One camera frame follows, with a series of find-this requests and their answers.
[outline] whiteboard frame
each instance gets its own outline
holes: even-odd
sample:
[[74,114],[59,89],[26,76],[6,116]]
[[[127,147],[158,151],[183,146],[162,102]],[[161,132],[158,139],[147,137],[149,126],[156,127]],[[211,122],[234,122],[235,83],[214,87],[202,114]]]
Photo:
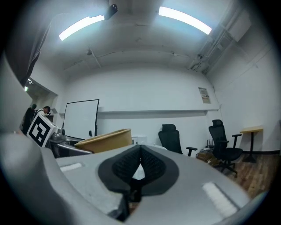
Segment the whiteboard frame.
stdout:
[[[92,99],[92,100],[85,100],[85,101],[77,101],[77,102],[69,102],[69,103],[66,103],[66,107],[65,107],[65,113],[66,113],[66,109],[67,109],[67,105],[68,104],[72,104],[72,103],[78,103],[78,102],[89,102],[89,101],[97,101],[97,111],[98,111],[98,105],[100,103],[100,100],[99,99]],[[65,124],[65,116],[63,117],[63,124],[62,124],[62,128]],[[97,136],[97,112],[96,112],[96,121],[95,121],[95,133],[94,133],[94,136],[96,137]]]

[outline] office chair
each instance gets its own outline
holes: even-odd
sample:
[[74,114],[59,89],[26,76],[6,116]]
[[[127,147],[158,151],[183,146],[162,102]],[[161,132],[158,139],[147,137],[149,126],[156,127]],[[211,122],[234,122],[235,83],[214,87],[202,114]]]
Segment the office chair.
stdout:
[[[161,144],[164,148],[171,152],[183,154],[180,147],[180,133],[176,130],[174,124],[162,124],[162,131],[158,133]],[[189,150],[188,156],[191,156],[192,151],[196,151],[197,148],[187,147]]]
[[227,141],[224,131],[224,125],[221,120],[213,120],[213,125],[209,127],[209,131],[215,143],[213,155],[217,159],[223,161],[223,163],[221,162],[219,165],[214,167],[221,168],[221,172],[223,172],[224,169],[227,168],[230,171],[234,172],[235,177],[237,177],[237,171],[234,170],[235,163],[231,163],[231,161],[238,159],[242,154],[243,150],[235,147],[237,137],[241,136],[242,134],[233,135],[233,137],[235,138],[233,148],[227,148],[227,143],[229,141]]

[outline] fluorescent light fixture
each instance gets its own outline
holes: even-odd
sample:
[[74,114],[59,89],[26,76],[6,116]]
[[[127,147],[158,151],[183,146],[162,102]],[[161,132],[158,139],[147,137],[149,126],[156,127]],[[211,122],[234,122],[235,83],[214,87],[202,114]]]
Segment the fluorescent light fixture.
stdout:
[[180,12],[178,10],[174,10],[174,9],[170,9],[170,8],[161,6],[159,8],[159,15],[166,16],[166,17],[187,23],[187,24],[203,31],[206,34],[210,34],[210,32],[212,30],[212,28],[210,28],[209,26],[207,26],[205,23],[201,22],[200,20],[195,19],[194,17],[187,15],[183,12]]
[[72,35],[73,33],[75,33],[76,31],[91,25],[93,23],[99,22],[101,20],[104,20],[104,16],[99,15],[96,17],[86,17],[84,19],[81,19],[80,21],[78,21],[77,23],[71,25],[70,27],[68,27],[65,31],[63,31],[59,37],[61,40],[64,40],[65,38],[69,37],[70,35]]

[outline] black hair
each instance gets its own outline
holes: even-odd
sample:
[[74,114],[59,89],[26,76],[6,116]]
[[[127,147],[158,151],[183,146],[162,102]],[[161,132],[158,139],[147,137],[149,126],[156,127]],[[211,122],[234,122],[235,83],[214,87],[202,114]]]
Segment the black hair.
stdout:
[[51,108],[49,106],[45,106],[44,109],[48,109],[48,112],[51,111]]

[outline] round container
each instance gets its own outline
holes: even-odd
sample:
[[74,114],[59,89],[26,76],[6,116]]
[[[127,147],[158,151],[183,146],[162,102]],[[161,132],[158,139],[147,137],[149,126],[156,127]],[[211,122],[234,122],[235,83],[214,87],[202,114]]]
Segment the round container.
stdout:
[[94,153],[105,152],[132,144],[131,129],[122,129],[94,138],[89,138],[75,144],[75,147]]

